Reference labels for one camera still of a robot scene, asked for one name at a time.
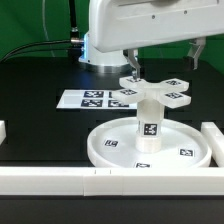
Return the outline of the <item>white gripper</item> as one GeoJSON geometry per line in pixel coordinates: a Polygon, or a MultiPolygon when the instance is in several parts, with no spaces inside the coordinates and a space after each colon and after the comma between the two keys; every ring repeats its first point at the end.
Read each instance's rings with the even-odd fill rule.
{"type": "Polygon", "coordinates": [[[124,50],[134,80],[140,79],[141,66],[133,49],[191,39],[184,66],[193,71],[205,37],[223,33],[224,0],[90,0],[89,4],[92,45],[101,52],[124,50]]]}

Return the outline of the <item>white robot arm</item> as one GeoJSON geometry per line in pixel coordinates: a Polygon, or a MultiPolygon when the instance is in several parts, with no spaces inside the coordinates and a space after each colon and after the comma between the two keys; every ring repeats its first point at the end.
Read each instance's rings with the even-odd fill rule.
{"type": "Polygon", "coordinates": [[[195,69],[206,38],[223,33],[224,0],[90,0],[80,62],[111,73],[130,65],[138,78],[136,49],[190,40],[195,69]]]}

